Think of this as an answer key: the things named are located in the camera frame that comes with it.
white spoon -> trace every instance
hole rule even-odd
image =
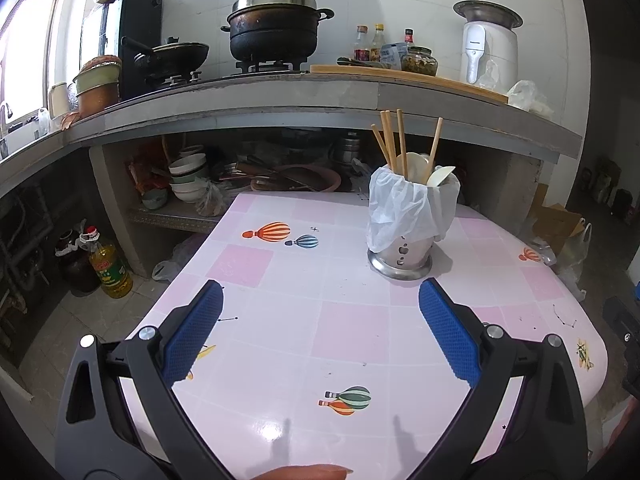
[[[455,169],[455,166],[444,166],[443,168],[438,168],[436,171],[431,173],[431,176],[427,180],[427,187],[438,187]]]
[[[402,168],[402,155],[398,155],[396,158],[398,162],[398,168]],[[417,153],[409,152],[406,154],[406,179],[409,182],[415,182],[417,184],[421,184],[421,179],[424,177],[425,172],[427,171],[427,166],[429,163],[424,160],[424,158]]]

green striped hot air balloon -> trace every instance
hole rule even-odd
[[[371,402],[371,393],[364,386],[352,386],[340,394],[325,392],[324,396],[328,399],[340,399],[354,410],[363,410]]]

wooden cutting board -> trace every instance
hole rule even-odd
[[[347,75],[367,75],[373,77],[385,77],[389,79],[399,79],[414,83],[425,83],[433,86],[441,86],[473,96],[482,97],[491,101],[507,104],[509,101],[506,95],[498,94],[490,90],[478,88],[477,86],[444,79],[443,77],[416,74],[413,72],[402,72],[401,70],[389,70],[386,68],[370,68],[368,66],[343,66],[343,65],[311,65],[312,74],[347,74]]]

black refrigerator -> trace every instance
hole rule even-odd
[[[120,98],[151,92],[133,64],[136,53],[120,43],[123,36],[154,47],[161,43],[162,0],[108,0],[94,7],[82,22],[80,66],[96,56],[112,54],[122,60]]]

pan handle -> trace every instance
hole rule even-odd
[[[335,12],[333,12],[331,9],[318,9],[318,22],[321,22],[322,20],[330,20],[334,16]]]
[[[132,40],[127,36],[123,36],[120,40],[120,43],[122,44],[122,46],[130,48],[131,50],[135,50],[136,52],[140,52],[142,54],[147,54],[148,56],[154,56],[156,54],[151,47],[146,46],[144,43],[140,43],[139,41]]]

